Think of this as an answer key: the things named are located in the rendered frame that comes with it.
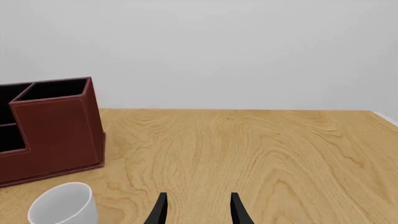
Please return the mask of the red-brown desk caddy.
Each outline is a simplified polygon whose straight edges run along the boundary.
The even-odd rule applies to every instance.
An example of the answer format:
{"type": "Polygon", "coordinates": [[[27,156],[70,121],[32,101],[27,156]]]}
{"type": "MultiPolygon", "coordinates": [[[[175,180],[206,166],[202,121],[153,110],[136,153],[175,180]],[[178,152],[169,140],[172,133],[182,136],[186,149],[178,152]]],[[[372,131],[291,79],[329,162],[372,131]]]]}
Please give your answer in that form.
{"type": "Polygon", "coordinates": [[[0,84],[0,188],[104,166],[89,77],[0,84]]]}

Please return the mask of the white mug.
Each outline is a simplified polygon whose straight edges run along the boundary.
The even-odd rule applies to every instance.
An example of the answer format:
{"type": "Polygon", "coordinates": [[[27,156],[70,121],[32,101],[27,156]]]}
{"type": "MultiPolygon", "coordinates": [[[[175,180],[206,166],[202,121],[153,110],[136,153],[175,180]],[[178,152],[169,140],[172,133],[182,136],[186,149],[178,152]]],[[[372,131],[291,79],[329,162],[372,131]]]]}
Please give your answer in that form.
{"type": "Polygon", "coordinates": [[[27,212],[30,224],[98,224],[93,191],[83,182],[68,182],[38,197],[27,212]]]}

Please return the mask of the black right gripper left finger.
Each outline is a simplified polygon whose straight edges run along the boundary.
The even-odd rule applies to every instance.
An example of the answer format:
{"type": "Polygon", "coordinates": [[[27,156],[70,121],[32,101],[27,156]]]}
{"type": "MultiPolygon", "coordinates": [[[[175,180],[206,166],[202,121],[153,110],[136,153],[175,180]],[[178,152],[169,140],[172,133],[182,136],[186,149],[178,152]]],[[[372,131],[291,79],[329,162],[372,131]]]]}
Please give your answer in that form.
{"type": "Polygon", "coordinates": [[[167,193],[161,192],[144,224],[165,224],[167,218],[167,193]]]}

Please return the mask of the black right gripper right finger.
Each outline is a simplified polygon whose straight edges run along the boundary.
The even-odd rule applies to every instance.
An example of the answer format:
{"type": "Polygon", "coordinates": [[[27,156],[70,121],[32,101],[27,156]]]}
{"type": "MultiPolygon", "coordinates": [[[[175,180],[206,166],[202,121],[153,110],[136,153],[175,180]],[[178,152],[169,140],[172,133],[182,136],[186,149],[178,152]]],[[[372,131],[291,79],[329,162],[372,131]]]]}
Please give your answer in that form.
{"type": "Polygon", "coordinates": [[[254,224],[236,192],[231,193],[230,210],[233,224],[254,224]]]}

